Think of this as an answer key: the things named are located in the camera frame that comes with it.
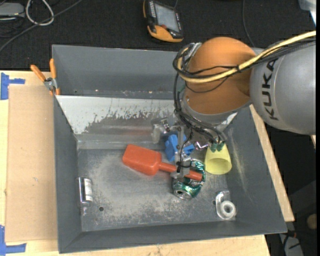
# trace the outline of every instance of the cardboard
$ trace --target cardboard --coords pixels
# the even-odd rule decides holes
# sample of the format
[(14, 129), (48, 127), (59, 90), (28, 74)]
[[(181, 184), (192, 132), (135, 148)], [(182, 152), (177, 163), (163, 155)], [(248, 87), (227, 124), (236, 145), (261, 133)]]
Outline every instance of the cardboard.
[(56, 239), (53, 99), (43, 84), (9, 98), (5, 240)]

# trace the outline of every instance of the orange device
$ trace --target orange device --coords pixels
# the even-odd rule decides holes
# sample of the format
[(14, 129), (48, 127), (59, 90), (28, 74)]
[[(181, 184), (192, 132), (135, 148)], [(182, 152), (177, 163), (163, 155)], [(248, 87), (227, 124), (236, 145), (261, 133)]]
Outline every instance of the orange device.
[[(147, 175), (154, 175), (158, 170), (170, 173), (177, 170), (176, 166), (162, 162), (161, 153), (133, 144), (128, 144), (122, 162), (128, 167)], [(196, 181), (202, 180), (202, 174), (192, 170), (185, 177)]]
[(182, 24), (174, 7), (155, 0), (145, 0), (143, 17), (147, 19), (147, 29), (153, 38), (170, 43), (182, 41)]

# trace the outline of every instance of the gray bin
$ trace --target gray bin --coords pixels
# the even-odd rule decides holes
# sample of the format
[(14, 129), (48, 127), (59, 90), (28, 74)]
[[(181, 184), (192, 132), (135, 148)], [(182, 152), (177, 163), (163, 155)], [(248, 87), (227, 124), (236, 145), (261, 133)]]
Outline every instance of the gray bin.
[[(163, 140), (151, 141), (150, 121), (173, 116), (175, 55), (52, 47), (62, 90), (54, 97), (60, 253), (287, 231), (248, 107), (225, 131), (232, 170), (207, 174), (190, 201), (172, 194), (168, 173), (150, 177), (122, 163), (128, 143), (164, 153)], [(93, 201), (85, 216), (78, 207), (77, 177), (92, 181)], [(213, 204), (224, 189), (237, 208), (230, 221), (221, 220)]]

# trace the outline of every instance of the blue plastic object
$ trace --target blue plastic object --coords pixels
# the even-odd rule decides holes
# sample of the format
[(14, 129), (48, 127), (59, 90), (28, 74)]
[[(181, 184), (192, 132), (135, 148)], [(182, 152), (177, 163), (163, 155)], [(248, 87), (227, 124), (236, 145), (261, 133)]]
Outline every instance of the blue plastic object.
[(21, 245), (6, 245), (5, 243), (5, 227), (0, 225), (0, 256), (5, 256), (7, 253), (25, 252), (26, 243)]
[[(177, 146), (178, 146), (178, 136), (176, 134), (172, 134), (169, 136), (169, 138), (165, 142), (165, 153), (167, 156), (167, 159), (169, 161), (174, 161), (174, 156), (175, 152), (178, 151)], [(184, 152), (186, 155), (190, 155), (191, 152), (194, 150), (193, 145), (189, 145), (184, 147)]]
[(7, 100), (9, 98), (9, 85), (10, 84), (25, 84), (24, 79), (10, 79), (9, 75), (1, 73), (1, 88), (0, 88), (0, 99)]

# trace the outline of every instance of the yellow cable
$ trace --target yellow cable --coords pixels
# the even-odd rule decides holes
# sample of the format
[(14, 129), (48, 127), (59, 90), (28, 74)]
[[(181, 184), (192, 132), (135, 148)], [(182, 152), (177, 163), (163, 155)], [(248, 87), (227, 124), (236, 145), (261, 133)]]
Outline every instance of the yellow cable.
[[(186, 76), (184, 76), (182, 73), (179, 72), (179, 75), (182, 79), (184, 79), (185, 81), (187, 82), (191, 82), (191, 83), (208, 83), (208, 82), (212, 82), (212, 81), (216, 81), (218, 79), (221, 79), (221, 78), (224, 78), (224, 77), (227, 77), (227, 76), (230, 76), (240, 70), (243, 70), (245, 69), (246, 67), (252, 65), (253, 63), (255, 63), (256, 61), (258, 61), (259, 59), (265, 57), (265, 56), (268, 56), (269, 54), (273, 53), (274, 51), (276, 51), (277, 49), (281, 48), (282, 46), (284, 45), (288, 45), (288, 44), (291, 44), (291, 43), (294, 43), (294, 42), (297, 42), (297, 41), (300, 41), (302, 39), (305, 39), (305, 38), (308, 38), (308, 37), (312, 37), (312, 36), (315, 36), (316, 35), (316, 31), (310, 31), (310, 32), (307, 32), (307, 33), (304, 33), (304, 34), (301, 34), (301, 35), (298, 35), (298, 36), (295, 36), (295, 37), (292, 37), (288, 40), (285, 40), (275, 46), (272, 46), (271, 48), (268, 48), (264, 51), (262, 51), (259, 55), (251, 58), (250, 60), (240, 64), (238, 66), (238, 68), (233, 68), (233, 69), (230, 69), (228, 71), (225, 71), (223, 72), (222, 74), (216, 74), (215, 76), (213, 77), (208, 77), (208, 78), (200, 78), (200, 79), (196, 79), (196, 78), (188, 78)], [(180, 67), (181, 65), (181, 62), (182, 62), (182, 58), (180, 58), (178, 60), (178, 64), (177, 64), (177, 67), (178, 69), (182, 69)]]

